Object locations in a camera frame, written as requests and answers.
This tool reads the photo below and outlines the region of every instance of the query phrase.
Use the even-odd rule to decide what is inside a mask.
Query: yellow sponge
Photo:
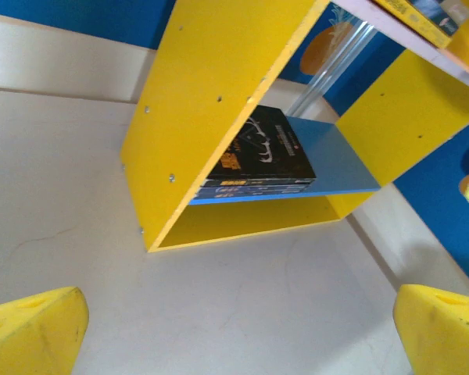
[[[0,375],[71,373],[87,325],[77,287],[0,305]]]
[[[469,297],[403,285],[394,320],[415,375],[469,375]]]

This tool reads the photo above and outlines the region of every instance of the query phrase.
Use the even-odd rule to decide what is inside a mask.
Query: yellow shelf
[[[340,220],[371,196],[188,205],[328,3],[176,2],[121,152],[149,251]],[[469,87],[404,52],[336,125],[382,186],[468,123]]]

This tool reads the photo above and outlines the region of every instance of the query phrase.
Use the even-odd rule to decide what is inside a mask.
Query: black book
[[[258,105],[203,186],[309,185],[315,179],[283,112]]]

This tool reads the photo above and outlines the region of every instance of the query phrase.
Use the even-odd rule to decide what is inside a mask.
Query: floor
[[[133,110],[0,91],[0,303],[79,286],[74,374],[410,373],[347,221],[147,254],[118,159]]]

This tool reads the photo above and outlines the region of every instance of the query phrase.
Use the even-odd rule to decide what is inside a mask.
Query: stacked books
[[[258,105],[195,199],[295,194],[316,179],[280,109]]]
[[[469,18],[460,0],[374,0],[438,48],[445,48]]]

